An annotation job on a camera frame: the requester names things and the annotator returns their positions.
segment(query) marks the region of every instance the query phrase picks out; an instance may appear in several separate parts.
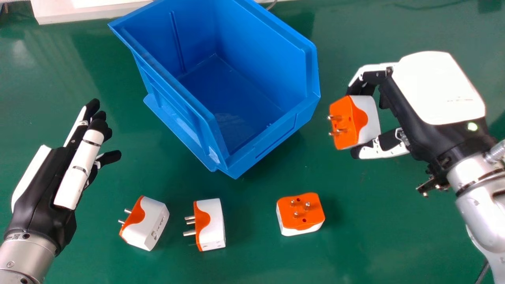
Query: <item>bin bottom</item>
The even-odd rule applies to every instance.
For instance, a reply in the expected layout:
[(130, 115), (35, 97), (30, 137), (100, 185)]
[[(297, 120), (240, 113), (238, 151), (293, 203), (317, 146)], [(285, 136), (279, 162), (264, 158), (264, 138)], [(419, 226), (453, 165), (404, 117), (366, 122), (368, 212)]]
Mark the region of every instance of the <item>bin bottom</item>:
[(178, 80), (216, 117), (230, 155), (284, 114), (216, 54)]

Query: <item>robotic hand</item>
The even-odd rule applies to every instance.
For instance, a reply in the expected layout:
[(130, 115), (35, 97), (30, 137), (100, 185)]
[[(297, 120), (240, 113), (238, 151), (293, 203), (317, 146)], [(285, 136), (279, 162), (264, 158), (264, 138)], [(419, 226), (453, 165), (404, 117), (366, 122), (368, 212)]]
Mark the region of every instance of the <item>robotic hand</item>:
[(120, 151), (98, 155), (112, 137), (106, 114), (92, 100), (77, 117), (63, 147), (42, 145), (12, 196), (13, 217), (0, 247), (2, 283), (42, 283), (54, 257), (72, 240), (82, 191)]
[[(372, 95), (400, 128), (381, 134)], [(410, 153), (428, 163), (429, 180), (417, 191), (456, 193), (456, 206), (495, 283), (505, 283), (505, 142), (489, 135), (485, 105), (456, 61), (444, 52), (420, 52), (396, 63), (361, 67), (347, 96), (330, 106), (335, 146), (355, 159)]]

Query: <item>orange and white plug adapter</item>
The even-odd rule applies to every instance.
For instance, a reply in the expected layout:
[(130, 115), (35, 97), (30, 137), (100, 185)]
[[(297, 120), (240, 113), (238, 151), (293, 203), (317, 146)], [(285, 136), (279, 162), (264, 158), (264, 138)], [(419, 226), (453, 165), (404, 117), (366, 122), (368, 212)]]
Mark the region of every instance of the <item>orange and white plug adapter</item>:
[(317, 193), (283, 197), (277, 201), (277, 219), (281, 234), (292, 236), (315, 232), (325, 220)]
[(122, 224), (119, 236), (132, 246), (151, 251), (167, 225), (170, 216), (167, 206), (141, 196), (133, 209), (125, 209), (125, 213), (129, 214), (128, 218), (118, 220)]
[(330, 105), (335, 147), (349, 149), (376, 138), (380, 132), (379, 115), (372, 96), (345, 96)]
[(194, 224), (194, 230), (183, 233), (195, 235), (196, 246), (201, 252), (222, 249), (226, 246), (223, 210), (219, 198), (193, 202), (193, 216), (185, 217), (186, 224)]

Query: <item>green table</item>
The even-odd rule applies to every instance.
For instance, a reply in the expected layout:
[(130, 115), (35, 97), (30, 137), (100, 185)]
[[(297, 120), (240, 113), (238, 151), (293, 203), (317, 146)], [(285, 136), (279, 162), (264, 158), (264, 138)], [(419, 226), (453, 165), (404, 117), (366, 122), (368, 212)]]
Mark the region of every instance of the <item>green table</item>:
[[(143, 104), (133, 58), (107, 20), (38, 26), (28, 5), (10, 5), (0, 16), (0, 223), (7, 226), (12, 190), (39, 145), (61, 145), (81, 106), (99, 98), (114, 130), (104, 151), (120, 149), (123, 159), (85, 192), (49, 284), (472, 283), (483, 256), (454, 194), (425, 200), (414, 190), (426, 165), (407, 156), (355, 161), (327, 136), (328, 105), (360, 66), (422, 50), (453, 54), (487, 102), (491, 133), (505, 136), (501, 1), (449, 1), (279, 3), (273, 13), (318, 47), (322, 98), (309, 124), (238, 180), (205, 169)], [(390, 113), (380, 116), (383, 129), (396, 126)], [(281, 236), (276, 200), (304, 192), (319, 193), (326, 222), (316, 233)], [(171, 212), (152, 252), (118, 236), (116, 220), (140, 195)], [(183, 217), (194, 200), (216, 197), (227, 247), (200, 253), (182, 236)]]

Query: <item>blue plastic storage bin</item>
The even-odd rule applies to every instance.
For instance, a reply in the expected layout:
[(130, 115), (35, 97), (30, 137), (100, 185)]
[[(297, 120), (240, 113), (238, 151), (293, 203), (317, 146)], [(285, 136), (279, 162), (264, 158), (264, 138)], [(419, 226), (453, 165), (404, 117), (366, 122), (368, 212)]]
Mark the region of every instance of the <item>blue plastic storage bin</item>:
[(241, 176), (321, 97), (314, 44), (252, 0), (158, 0), (109, 26), (144, 102), (211, 171)]

